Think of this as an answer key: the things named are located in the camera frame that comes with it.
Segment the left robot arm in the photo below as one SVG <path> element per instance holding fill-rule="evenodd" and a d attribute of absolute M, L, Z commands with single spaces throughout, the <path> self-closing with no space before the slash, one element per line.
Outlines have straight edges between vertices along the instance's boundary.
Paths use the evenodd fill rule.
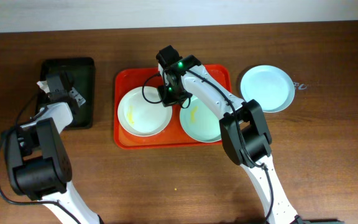
<path fill-rule="evenodd" d="M 74 120 L 85 99 L 67 72 L 53 72 L 38 86 L 49 101 L 30 120 L 4 133 L 2 146 L 10 185 L 26 205 L 47 207 L 62 223 L 102 223 L 80 197 L 60 133 Z"/>

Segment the light blue plate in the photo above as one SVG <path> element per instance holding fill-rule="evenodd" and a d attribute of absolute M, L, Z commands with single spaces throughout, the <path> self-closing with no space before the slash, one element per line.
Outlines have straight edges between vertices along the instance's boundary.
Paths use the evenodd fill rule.
<path fill-rule="evenodd" d="M 295 98 L 290 76 L 278 67 L 258 65 L 243 74 L 240 91 L 246 102 L 255 100 L 265 113 L 277 113 L 289 107 Z"/>
<path fill-rule="evenodd" d="M 219 120 L 196 96 L 192 96 L 188 108 L 180 110 L 180 124 L 186 134 L 199 142 L 221 140 Z"/>

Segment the white plate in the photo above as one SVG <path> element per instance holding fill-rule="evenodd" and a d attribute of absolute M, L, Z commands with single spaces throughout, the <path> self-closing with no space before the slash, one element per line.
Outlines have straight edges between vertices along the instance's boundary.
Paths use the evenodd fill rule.
<path fill-rule="evenodd" d="M 158 101 L 159 95 L 155 87 L 137 87 L 126 93 L 119 102 L 117 117 L 120 125 L 132 135 L 149 137 L 163 131 L 171 121 L 173 109 L 164 107 L 162 103 L 152 104 L 149 101 Z"/>

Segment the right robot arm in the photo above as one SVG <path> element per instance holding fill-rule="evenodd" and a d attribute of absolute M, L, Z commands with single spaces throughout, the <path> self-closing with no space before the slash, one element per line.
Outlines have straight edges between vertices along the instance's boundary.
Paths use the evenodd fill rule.
<path fill-rule="evenodd" d="M 272 136 L 255 100 L 245 101 L 226 90 L 193 55 L 185 58 L 168 45 L 156 55 L 164 106 L 180 105 L 192 96 L 219 120 L 223 149 L 249 176 L 262 203 L 265 223 L 303 223 L 279 181 L 273 164 Z"/>

